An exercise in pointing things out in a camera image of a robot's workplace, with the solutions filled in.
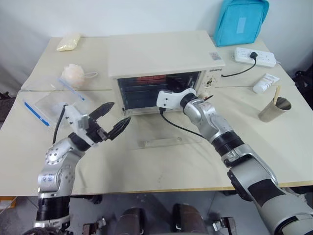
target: white tube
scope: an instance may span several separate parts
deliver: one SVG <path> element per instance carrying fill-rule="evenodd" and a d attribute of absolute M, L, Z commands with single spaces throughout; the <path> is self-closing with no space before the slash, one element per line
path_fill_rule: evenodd
<path fill-rule="evenodd" d="M 279 80 L 278 77 L 270 75 L 266 73 L 253 87 L 253 91 L 257 94 L 263 93 L 266 91 L 271 85 Z"/>

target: black power cord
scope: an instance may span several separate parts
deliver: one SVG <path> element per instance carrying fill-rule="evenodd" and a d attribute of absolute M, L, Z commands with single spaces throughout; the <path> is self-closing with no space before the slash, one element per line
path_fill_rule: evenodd
<path fill-rule="evenodd" d="M 247 72 L 248 70 L 252 69 L 255 65 L 256 65 L 256 57 L 258 56 L 257 53 L 255 53 L 254 51 L 251 53 L 250 58 L 254 59 L 254 65 L 252 65 L 249 69 L 244 70 L 242 72 L 238 72 L 238 73 L 234 73 L 234 74 L 230 74 L 230 75 L 223 75 L 222 77 L 231 77 L 231 76 L 235 76 L 235 75 L 239 75 L 241 73 Z"/>
<path fill-rule="evenodd" d="M 169 124 L 171 124 L 171 125 L 173 125 L 173 126 L 179 128 L 179 129 L 181 129 L 181 130 L 190 132 L 190 133 L 192 133 L 192 134 L 195 134 L 195 135 L 197 135 L 197 136 L 200 136 L 200 137 L 204 138 L 202 135 L 200 135 L 200 134 L 198 134 L 198 133 L 196 133 L 196 132 L 193 132 L 193 131 L 191 131 L 191 130 L 185 129 L 185 128 L 181 127 L 181 126 L 178 126 L 178 125 L 172 123 L 171 121 L 169 121 L 168 119 L 166 119 L 166 117 L 163 115 L 164 111 L 166 110 L 165 108 L 159 108 L 159 110 L 160 110 L 160 114 L 161 114 L 162 118 L 163 118 L 165 121 L 167 121 Z"/>
<path fill-rule="evenodd" d="M 57 124 L 56 124 L 56 126 L 55 126 L 54 133 L 53 133 L 53 141 L 52 141 L 52 144 L 54 144 L 55 141 L 56 141 L 56 139 L 57 139 L 57 133 L 58 133 L 58 129 L 59 129 L 61 120 L 62 120 L 63 115 L 64 115 L 64 112 L 65 112 L 65 106 L 67 106 L 67 104 L 63 105 L 63 109 L 62 109 L 61 114 L 60 114 L 60 116 L 59 116 L 58 122 L 57 122 Z"/>
<path fill-rule="evenodd" d="M 207 101 L 208 99 L 210 99 L 210 98 L 212 98 L 212 97 L 213 97 L 213 95 L 210 95 L 209 97 L 204 98 L 203 100 L 204 100 L 204 101 Z"/>

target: white wall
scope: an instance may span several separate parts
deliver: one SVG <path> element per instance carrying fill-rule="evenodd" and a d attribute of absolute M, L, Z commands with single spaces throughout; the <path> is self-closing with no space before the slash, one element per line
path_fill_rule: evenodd
<path fill-rule="evenodd" d="M 270 0 L 261 37 L 291 74 L 312 63 L 313 0 Z M 213 35 L 222 0 L 1 0 L 0 91 L 22 84 L 49 37 L 205 29 Z"/>

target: cup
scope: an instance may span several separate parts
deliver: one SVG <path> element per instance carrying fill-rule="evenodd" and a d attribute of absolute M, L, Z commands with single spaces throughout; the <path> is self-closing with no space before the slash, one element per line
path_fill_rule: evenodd
<path fill-rule="evenodd" d="M 278 97 L 276 105 L 274 105 L 273 100 L 259 113 L 259 119 L 261 121 L 272 121 L 279 115 L 291 109 L 291 104 L 287 99 Z"/>

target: robotic arm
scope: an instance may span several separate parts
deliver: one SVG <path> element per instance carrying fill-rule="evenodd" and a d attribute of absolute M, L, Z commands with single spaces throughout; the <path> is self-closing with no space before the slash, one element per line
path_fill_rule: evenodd
<path fill-rule="evenodd" d="M 270 167 L 240 139 L 212 104 L 195 94 L 193 89 L 181 93 L 160 91 L 157 106 L 183 108 L 229 168 L 227 175 L 237 193 L 242 199 L 254 202 L 271 234 L 313 235 L 313 210 L 281 190 Z"/>
<path fill-rule="evenodd" d="M 70 224 L 69 200 L 78 161 L 91 146 L 107 139 L 114 140 L 131 119 L 121 120 L 110 132 L 105 132 L 96 120 L 110 111 L 113 104 L 105 103 L 89 115 L 81 114 L 72 105 L 64 107 L 65 119 L 74 132 L 53 144 L 45 154 L 45 166 L 38 176 L 38 211 L 34 231 L 40 231 L 40 228 L 47 231 L 53 227 L 61 234 L 71 234 L 66 229 Z"/>

